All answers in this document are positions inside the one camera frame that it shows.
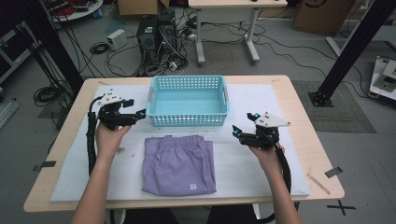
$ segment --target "purple folded shorts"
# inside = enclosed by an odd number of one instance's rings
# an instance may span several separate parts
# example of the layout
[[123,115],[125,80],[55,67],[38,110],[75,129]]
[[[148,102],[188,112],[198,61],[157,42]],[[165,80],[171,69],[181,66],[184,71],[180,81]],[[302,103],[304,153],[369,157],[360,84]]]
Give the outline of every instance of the purple folded shorts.
[[143,191],[160,196],[216,192],[213,142],[202,136],[147,138]]

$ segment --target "hand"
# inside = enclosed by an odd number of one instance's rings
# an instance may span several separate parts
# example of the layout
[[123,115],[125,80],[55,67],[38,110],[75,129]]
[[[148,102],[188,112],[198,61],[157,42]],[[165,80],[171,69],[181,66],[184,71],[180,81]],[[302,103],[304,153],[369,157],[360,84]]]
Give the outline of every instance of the hand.
[[[285,148],[283,148],[279,143],[277,146],[282,149],[283,153],[285,153]],[[268,177],[272,175],[281,174],[282,168],[280,166],[279,158],[276,155],[276,149],[271,147],[267,150],[262,150],[257,147],[249,147],[254,155],[259,159],[260,166],[264,170],[265,174]]]
[[132,126],[125,126],[119,130],[109,130],[105,124],[99,123],[95,138],[98,147],[98,159],[113,162],[114,156],[120,147],[122,137],[131,129]]

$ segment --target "white paper sheet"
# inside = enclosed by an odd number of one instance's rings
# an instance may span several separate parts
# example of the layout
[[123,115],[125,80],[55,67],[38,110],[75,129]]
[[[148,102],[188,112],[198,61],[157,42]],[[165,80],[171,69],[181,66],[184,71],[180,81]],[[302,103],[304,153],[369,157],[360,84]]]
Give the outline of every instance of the white paper sheet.
[[[134,106],[122,108],[121,113],[134,113],[146,108],[149,86],[100,86],[95,97],[113,89],[125,99],[134,99]],[[220,127],[153,127],[151,119],[139,120],[121,142],[125,149],[116,155],[110,173],[108,200],[166,200],[141,190],[143,185],[142,164],[144,159],[144,139],[165,135],[186,136],[199,134],[214,143],[215,174],[217,192],[185,198],[239,198],[271,197],[265,174],[257,158],[248,147],[239,144],[233,137],[233,127],[245,133],[253,133],[255,126],[247,118],[247,113],[268,111],[283,118],[273,89],[270,85],[227,85],[230,99],[230,114]],[[88,156],[86,132],[88,120],[84,119],[70,148],[61,171],[52,202],[79,201],[88,182]],[[287,127],[279,128],[280,143],[286,149],[291,170],[291,195],[309,195]]]

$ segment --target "plastic basket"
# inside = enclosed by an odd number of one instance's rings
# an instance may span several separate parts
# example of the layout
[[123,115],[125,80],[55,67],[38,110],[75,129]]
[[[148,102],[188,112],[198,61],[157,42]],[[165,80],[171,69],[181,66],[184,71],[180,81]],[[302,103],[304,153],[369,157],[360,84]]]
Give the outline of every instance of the plastic basket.
[[229,112],[223,76],[166,76],[151,81],[147,115],[153,126],[222,126]]

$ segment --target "metal pole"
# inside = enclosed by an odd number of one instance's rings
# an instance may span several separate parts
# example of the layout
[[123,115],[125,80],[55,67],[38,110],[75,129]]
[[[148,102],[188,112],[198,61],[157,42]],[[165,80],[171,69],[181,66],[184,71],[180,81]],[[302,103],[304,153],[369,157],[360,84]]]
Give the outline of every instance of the metal pole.
[[326,106],[329,104],[335,89],[361,56],[361,53],[381,26],[389,18],[394,8],[396,8],[395,0],[376,0],[373,2],[361,24],[341,52],[329,75],[327,75],[316,92],[309,93],[314,105]]
[[46,47],[49,55],[55,61],[64,78],[77,96],[84,82],[72,59],[56,31],[50,24],[50,19],[39,0],[17,0],[18,10],[35,36]]

